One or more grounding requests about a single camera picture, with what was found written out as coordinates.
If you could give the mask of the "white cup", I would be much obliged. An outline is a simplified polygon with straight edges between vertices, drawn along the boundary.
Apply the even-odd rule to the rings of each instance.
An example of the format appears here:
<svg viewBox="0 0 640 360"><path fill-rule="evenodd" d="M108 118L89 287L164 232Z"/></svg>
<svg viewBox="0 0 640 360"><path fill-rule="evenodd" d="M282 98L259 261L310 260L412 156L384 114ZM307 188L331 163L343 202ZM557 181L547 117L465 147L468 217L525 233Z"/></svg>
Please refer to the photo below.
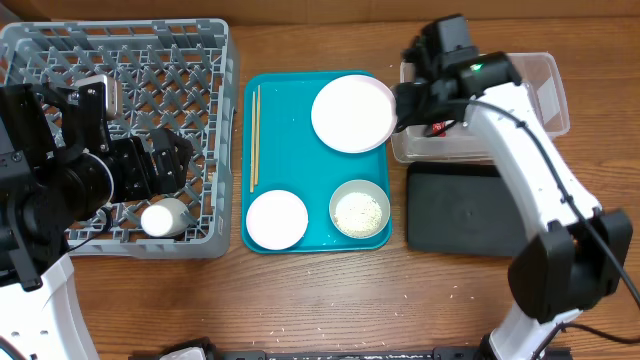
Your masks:
<svg viewBox="0 0 640 360"><path fill-rule="evenodd" d="M187 206L178 199L162 199L143 211L141 227L151 237L177 236L189 227L189 222L183 217L187 211Z"/></svg>

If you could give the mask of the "red snack wrapper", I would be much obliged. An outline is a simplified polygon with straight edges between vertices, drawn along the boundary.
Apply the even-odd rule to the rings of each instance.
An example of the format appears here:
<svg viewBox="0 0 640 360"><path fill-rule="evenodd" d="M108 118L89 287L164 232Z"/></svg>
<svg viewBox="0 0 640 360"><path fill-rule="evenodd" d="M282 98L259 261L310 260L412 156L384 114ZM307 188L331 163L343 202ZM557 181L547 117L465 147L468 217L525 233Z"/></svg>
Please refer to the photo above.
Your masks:
<svg viewBox="0 0 640 360"><path fill-rule="evenodd" d="M431 126L431 135L432 136L445 136L447 131L447 122L439 122L435 123Z"/></svg>

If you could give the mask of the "grey bowl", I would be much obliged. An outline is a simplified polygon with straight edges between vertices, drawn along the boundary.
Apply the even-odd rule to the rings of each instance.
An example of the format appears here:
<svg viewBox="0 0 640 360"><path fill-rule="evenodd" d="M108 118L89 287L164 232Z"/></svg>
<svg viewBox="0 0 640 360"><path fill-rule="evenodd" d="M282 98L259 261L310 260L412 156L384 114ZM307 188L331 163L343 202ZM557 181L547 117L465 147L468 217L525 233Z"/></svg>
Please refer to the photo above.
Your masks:
<svg viewBox="0 0 640 360"><path fill-rule="evenodd" d="M361 192L361 193L366 193L372 196L376 200L376 202L381 206L381 209L382 209L382 222L379 225L377 232L369 237L355 238L355 239L368 239L378 235L384 230L384 228L388 225L391 219L390 201L387 194L382 190L381 187L379 187L377 184L368 180L351 180L351 181L345 182L334 191L329 203L329 215L332 220L332 223L338 229L334 220L335 207L343 196L352 192Z"/></svg>

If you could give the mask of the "pile of rice grains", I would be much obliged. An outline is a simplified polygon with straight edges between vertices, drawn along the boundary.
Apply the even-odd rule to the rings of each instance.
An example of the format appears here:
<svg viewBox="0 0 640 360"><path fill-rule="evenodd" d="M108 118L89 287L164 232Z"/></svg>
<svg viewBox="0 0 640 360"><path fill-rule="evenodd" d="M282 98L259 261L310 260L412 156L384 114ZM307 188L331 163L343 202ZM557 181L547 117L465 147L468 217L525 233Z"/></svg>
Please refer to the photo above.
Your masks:
<svg viewBox="0 0 640 360"><path fill-rule="evenodd" d="M334 220L338 229L347 236L365 238L377 232L382 222L382 209L372 196L352 192L337 203Z"/></svg>

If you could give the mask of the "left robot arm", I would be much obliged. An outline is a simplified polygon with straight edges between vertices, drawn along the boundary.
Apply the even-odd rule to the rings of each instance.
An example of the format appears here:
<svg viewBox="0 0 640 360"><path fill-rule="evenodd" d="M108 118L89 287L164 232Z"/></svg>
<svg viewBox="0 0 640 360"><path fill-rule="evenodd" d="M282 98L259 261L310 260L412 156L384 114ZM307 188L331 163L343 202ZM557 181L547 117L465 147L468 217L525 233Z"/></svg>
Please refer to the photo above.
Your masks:
<svg viewBox="0 0 640 360"><path fill-rule="evenodd" d="M149 200L184 186L189 140L153 129L110 137L121 84L95 75L70 86L1 89L1 356L95 359L78 303L65 233L109 203Z"/></svg>

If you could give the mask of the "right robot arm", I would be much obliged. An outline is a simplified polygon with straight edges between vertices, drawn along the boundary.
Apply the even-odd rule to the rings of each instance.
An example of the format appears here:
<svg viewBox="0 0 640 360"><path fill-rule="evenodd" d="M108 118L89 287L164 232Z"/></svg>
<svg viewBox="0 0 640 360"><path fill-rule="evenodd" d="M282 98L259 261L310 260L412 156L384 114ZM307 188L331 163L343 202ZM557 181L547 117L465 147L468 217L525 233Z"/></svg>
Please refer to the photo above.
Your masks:
<svg viewBox="0 0 640 360"><path fill-rule="evenodd" d="M513 306L475 357L545 359L557 334L631 284L624 262L632 223L623 211L605 212L577 180L509 57L481 54L463 16L426 25L403 57L415 78L395 88L397 129L421 125L437 137L465 125L487 145L529 239L508 270Z"/></svg>

